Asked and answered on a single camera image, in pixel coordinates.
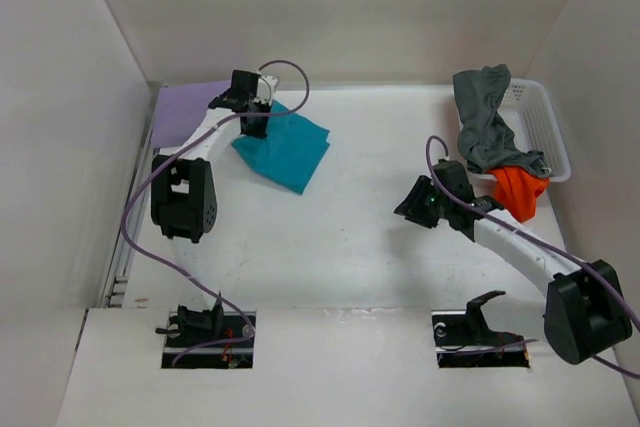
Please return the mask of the teal t shirt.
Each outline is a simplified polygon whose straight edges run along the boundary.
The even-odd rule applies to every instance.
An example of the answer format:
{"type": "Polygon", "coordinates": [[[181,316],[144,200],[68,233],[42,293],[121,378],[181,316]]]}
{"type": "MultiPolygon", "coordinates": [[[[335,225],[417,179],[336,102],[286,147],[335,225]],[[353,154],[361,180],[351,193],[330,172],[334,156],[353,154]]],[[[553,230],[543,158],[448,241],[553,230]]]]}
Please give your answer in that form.
{"type": "Polygon", "coordinates": [[[284,116],[269,119],[265,138],[242,136],[232,147],[256,174],[302,195],[330,146],[330,131],[278,101],[272,111],[284,116]]]}

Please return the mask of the grey t shirt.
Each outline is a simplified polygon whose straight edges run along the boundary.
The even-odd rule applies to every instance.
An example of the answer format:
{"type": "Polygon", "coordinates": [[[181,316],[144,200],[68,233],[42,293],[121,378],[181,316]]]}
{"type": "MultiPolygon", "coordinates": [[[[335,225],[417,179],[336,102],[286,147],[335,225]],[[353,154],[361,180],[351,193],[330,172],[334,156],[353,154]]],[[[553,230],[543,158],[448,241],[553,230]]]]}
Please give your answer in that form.
{"type": "Polygon", "coordinates": [[[499,113],[510,83],[511,72],[504,64],[453,75],[454,101],[462,124],[458,152],[474,174],[519,167],[534,177],[548,178],[551,169],[544,153],[518,149],[514,131],[499,113]]]}

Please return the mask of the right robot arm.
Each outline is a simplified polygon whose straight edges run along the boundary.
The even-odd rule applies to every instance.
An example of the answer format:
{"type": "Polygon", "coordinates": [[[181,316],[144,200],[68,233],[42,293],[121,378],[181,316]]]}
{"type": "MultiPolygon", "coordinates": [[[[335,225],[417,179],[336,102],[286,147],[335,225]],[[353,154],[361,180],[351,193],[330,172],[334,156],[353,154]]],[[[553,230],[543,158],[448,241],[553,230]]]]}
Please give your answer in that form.
{"type": "Polygon", "coordinates": [[[445,220],[522,274],[545,297],[542,336],[565,362],[577,365],[631,337],[615,269],[602,260],[586,263],[526,232],[496,199],[475,195],[461,163],[440,160],[430,177],[418,177],[394,213],[425,228],[445,220]]]}

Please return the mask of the purple t shirt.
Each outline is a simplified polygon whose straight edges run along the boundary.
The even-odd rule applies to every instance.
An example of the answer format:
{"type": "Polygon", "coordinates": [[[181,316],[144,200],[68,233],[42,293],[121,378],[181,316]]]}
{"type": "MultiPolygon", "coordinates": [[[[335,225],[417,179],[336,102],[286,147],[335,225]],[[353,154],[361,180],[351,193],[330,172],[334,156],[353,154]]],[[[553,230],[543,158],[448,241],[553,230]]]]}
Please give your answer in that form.
{"type": "Polygon", "coordinates": [[[184,144],[202,123],[209,103],[229,87],[229,80],[161,87],[154,109],[152,148],[184,144]]]}

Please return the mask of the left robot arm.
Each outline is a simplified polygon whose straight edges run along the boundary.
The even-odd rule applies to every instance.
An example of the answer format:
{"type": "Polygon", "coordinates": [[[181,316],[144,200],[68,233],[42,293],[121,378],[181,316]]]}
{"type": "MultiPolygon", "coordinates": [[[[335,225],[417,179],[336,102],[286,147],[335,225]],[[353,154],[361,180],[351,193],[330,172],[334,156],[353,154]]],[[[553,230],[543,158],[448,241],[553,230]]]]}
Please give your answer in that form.
{"type": "Polygon", "coordinates": [[[197,255],[218,213],[213,166],[236,139],[266,138],[279,83],[261,72],[233,71],[228,87],[195,100],[196,126],[165,142],[153,159],[152,222],[170,240],[178,271],[200,289],[204,265],[197,255]]]}

